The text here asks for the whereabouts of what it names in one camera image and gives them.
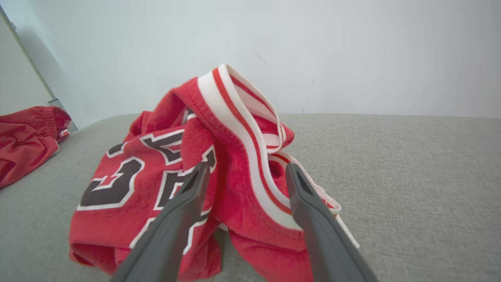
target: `red fabric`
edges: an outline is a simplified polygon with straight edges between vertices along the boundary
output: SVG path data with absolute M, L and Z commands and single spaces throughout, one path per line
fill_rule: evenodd
M 216 162 L 203 207 L 208 218 L 194 225 L 178 278 L 207 278 L 221 271 L 220 249 L 212 233 L 224 223 L 239 254 L 268 281 L 313 281 L 304 233 L 288 203 L 284 167 L 293 160 L 279 152 L 294 133 L 274 118 L 262 94 L 244 85 L 237 74 L 230 76 L 225 67 L 219 67 L 223 73 L 215 69 L 172 89 L 153 112 L 143 112 L 132 123 L 123 145 L 103 156 L 72 219 L 73 260 L 113 274 L 160 212 L 155 209 L 158 199 L 175 189 L 165 180 L 169 173 L 189 172 L 208 161 L 204 154 L 214 148 Z M 159 141 L 182 130 L 179 142 Z M 152 148 L 152 140 L 163 149 Z M 170 148 L 168 154 L 180 150 L 179 161 L 166 159 L 161 152 L 165 148 Z M 143 169 L 135 179 L 118 180 L 131 174 L 124 169 L 131 158 L 140 159 Z M 118 202 L 120 196 L 109 205 L 99 202 L 105 196 L 97 194 L 106 190 L 133 192 L 123 203 Z
M 0 116 L 0 188 L 43 164 L 66 138 L 70 116 L 58 107 L 32 107 Z

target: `gray couch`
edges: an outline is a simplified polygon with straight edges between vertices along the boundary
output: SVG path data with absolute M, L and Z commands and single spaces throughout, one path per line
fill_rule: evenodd
M 33 173 L 0 190 L 1 281 L 107 281 L 68 257 L 70 220 L 103 153 L 137 115 L 72 134 Z M 282 114 L 286 151 L 342 205 L 381 281 L 501 279 L 501 119 Z M 221 231 L 222 273 L 262 281 Z

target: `red jersey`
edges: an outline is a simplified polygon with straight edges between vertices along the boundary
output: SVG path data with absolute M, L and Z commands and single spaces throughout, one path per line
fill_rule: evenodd
M 112 274 L 194 166 L 208 162 L 203 212 L 178 278 L 221 271 L 212 234 L 223 223 L 239 254 L 267 280 L 313 281 L 285 180 L 287 163 L 298 164 L 282 151 L 293 138 L 271 103 L 225 64 L 172 89 L 103 156 L 73 216 L 72 259 Z M 337 214 L 340 205 L 314 188 Z

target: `printed number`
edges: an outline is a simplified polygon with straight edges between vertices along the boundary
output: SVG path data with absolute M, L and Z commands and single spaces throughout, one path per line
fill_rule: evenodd
M 181 161 L 181 150 L 173 150 L 169 146 L 180 145 L 183 133 L 184 129 L 180 129 L 157 137 L 148 134 L 140 139 L 147 147 L 159 151 L 165 159 L 165 165 L 168 166 Z
M 216 156 L 214 153 L 214 146 L 211 146 L 207 151 L 202 154 L 202 162 L 208 162 L 210 172 L 214 171 L 216 165 Z M 153 210 L 162 210 L 167 202 L 174 198 L 179 187 L 184 183 L 185 179 L 190 179 L 193 175 L 193 169 L 186 170 L 185 172 L 179 171 L 164 171 L 162 182 L 160 184 L 160 193 L 158 193 L 157 201 Z
M 141 137 L 141 141 L 147 147 L 160 152 L 167 166 L 182 161 L 180 150 L 173 150 L 169 147 L 180 145 L 183 133 L 184 130 L 180 129 L 157 137 L 153 136 L 153 134 L 148 134 Z M 111 147 L 106 152 L 106 155 L 109 158 L 113 158 L 122 154 L 126 144 L 122 143 Z M 211 146 L 202 154 L 202 162 L 208 162 L 210 172 L 214 171 L 217 163 L 214 146 Z M 190 168 L 184 172 L 181 170 L 163 172 L 160 190 L 153 210 L 163 209 L 167 202 L 174 197 L 179 187 L 183 185 L 184 180 L 192 177 L 194 168 Z M 110 177 L 113 180 L 109 184 L 102 185 L 108 176 L 93 179 L 89 187 L 87 187 L 77 210 L 85 211 L 122 207 L 134 193 L 134 180 L 143 169 L 144 161 L 136 157 L 131 157 L 120 163 L 118 170 Z M 209 217 L 209 212 L 210 209 L 202 211 L 199 220 L 190 227 L 188 242 L 183 250 L 183 254 L 186 254 L 192 246 L 194 228 L 205 224 Z M 141 238 L 154 220 L 154 217 L 147 219 L 143 228 L 130 243 L 129 247 L 131 249 L 134 248 L 139 238 Z
M 110 184 L 102 185 L 108 178 L 95 178 L 84 192 L 77 210 L 101 210 L 121 207 L 134 193 L 134 179 L 143 170 L 144 161 L 131 157 L 120 163 L 111 176 Z

